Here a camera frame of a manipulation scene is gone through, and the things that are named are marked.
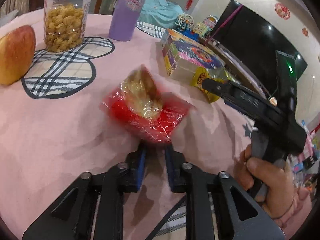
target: colorful box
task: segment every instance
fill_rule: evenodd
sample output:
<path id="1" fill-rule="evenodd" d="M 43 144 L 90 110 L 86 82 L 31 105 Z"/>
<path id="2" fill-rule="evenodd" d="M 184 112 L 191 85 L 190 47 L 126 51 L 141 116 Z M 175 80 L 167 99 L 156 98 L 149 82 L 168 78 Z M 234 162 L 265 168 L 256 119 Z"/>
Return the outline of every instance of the colorful box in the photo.
<path id="1" fill-rule="evenodd" d="M 211 76 L 216 76 L 225 66 L 209 48 L 177 31 L 167 29 L 160 43 L 168 76 L 185 84 L 190 84 L 200 66 Z"/>

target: blue cloth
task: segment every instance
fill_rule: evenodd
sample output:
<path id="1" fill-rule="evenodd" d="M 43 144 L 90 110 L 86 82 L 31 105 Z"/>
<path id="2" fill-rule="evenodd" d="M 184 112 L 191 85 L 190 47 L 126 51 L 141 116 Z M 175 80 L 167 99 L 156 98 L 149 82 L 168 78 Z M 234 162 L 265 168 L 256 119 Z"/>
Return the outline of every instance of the blue cloth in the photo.
<path id="1" fill-rule="evenodd" d="M 162 28 L 174 27 L 174 22 L 183 10 L 177 4 L 166 0 L 146 0 L 138 21 Z"/>

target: red wrapper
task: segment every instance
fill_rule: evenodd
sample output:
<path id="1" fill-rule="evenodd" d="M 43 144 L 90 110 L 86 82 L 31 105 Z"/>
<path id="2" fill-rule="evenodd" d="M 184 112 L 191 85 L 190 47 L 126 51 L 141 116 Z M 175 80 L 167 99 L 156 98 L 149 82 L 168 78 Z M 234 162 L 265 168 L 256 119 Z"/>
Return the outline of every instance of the red wrapper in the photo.
<path id="1" fill-rule="evenodd" d="M 169 143 L 170 133 L 190 106 L 172 93 L 161 94 L 146 67 L 141 66 L 105 97 L 101 109 L 134 135 L 153 143 Z"/>

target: round red sticker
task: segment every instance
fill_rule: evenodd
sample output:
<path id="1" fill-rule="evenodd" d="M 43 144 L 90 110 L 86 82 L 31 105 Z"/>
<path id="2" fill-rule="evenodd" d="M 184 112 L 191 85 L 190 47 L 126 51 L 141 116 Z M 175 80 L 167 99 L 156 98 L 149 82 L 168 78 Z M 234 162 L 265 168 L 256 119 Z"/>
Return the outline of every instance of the round red sticker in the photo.
<path id="1" fill-rule="evenodd" d="M 303 28 L 303 29 L 302 29 L 302 33 L 303 33 L 303 35 L 305 35 L 306 37 L 309 37 L 309 31 L 307 30 L 307 28 Z"/>
<path id="2" fill-rule="evenodd" d="M 276 10 L 276 13 L 282 18 L 282 19 L 285 19 L 285 20 L 288 20 L 290 19 L 290 11 L 289 9 L 284 6 L 282 3 L 277 3 L 275 5 L 275 10 Z"/>

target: apple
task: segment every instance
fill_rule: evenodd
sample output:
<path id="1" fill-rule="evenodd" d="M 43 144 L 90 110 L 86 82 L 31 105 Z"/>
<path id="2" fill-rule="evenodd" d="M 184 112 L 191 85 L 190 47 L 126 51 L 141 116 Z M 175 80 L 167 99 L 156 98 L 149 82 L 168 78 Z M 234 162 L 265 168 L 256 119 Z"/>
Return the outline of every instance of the apple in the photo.
<path id="1" fill-rule="evenodd" d="M 36 35 L 29 25 L 19 27 L 0 39 L 0 84 L 10 85 L 22 78 L 31 66 Z"/>

